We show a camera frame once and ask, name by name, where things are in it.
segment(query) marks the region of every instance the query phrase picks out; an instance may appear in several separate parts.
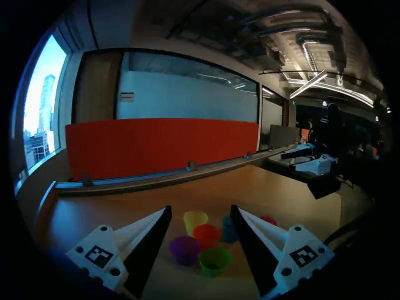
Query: purple cup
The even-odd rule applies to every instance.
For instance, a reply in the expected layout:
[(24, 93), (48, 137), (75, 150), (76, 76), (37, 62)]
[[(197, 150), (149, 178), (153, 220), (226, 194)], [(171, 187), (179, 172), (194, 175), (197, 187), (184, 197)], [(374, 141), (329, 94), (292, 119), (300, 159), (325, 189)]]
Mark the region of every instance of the purple cup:
[(178, 264), (191, 266), (197, 261), (200, 244), (191, 236), (179, 236), (171, 241), (169, 250)]

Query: orange panel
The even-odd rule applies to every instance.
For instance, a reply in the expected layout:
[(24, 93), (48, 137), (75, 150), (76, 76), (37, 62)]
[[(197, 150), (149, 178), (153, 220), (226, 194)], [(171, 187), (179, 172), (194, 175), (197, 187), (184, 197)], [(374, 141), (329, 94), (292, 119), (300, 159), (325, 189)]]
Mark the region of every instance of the orange panel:
[(251, 122), (144, 118), (67, 125), (72, 178), (118, 178), (182, 169), (255, 153), (259, 125)]

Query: building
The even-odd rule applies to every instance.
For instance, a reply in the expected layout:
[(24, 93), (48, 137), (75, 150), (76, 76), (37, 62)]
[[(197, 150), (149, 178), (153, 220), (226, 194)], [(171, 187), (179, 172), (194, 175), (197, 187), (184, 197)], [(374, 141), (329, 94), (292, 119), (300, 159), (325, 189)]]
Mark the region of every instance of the building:
[(35, 164), (50, 154), (46, 131), (31, 136), (30, 142)]
[(30, 136), (25, 137), (25, 132), (28, 132), (29, 134), (31, 134), (31, 133), (27, 130), (25, 130), (23, 132), (24, 133), (23, 147), (25, 149), (26, 167), (29, 170), (35, 164), (35, 156), (34, 156), (34, 152), (32, 150), (32, 141), (30, 139)]
[(54, 131), (54, 112), (50, 115), (50, 131)]
[(40, 95), (39, 125), (37, 132), (41, 133), (50, 130), (52, 119), (52, 95), (56, 77), (53, 74), (46, 76)]
[(23, 131), (23, 142), (25, 144), (25, 140), (29, 139), (31, 137), (32, 133), (29, 130), (24, 130)]

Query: ceiling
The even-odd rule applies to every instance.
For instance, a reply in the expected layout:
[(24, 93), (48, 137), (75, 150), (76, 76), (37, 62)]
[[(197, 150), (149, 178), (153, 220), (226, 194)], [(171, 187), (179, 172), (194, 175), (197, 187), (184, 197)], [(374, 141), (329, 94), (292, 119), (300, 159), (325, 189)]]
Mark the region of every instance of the ceiling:
[(326, 70), (325, 88), (313, 86), (299, 97), (386, 110), (366, 47), (325, 0), (148, 0), (145, 10), (154, 23), (171, 24), (167, 39), (218, 50), (260, 73), (280, 73), (288, 95)]

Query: wooden table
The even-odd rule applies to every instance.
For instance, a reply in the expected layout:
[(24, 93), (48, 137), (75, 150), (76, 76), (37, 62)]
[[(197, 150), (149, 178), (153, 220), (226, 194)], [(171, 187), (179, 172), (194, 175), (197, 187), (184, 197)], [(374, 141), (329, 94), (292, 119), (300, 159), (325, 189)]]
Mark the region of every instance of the wooden table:
[(230, 251), (233, 262), (216, 278), (202, 276), (199, 265), (176, 265), (168, 250), (171, 240), (186, 234), (186, 211), (202, 210), (208, 214), (210, 224), (221, 227), (223, 218), (230, 214), (231, 204), (256, 216), (270, 216), (285, 229), (303, 224), (321, 240), (338, 229), (340, 223), (338, 194), (315, 200), (306, 184), (248, 165), (152, 190), (62, 197), (50, 220), (50, 243), (67, 251), (100, 224), (116, 230), (171, 205), (172, 220), (143, 299), (257, 299), (258, 290), (239, 242), (220, 243)]

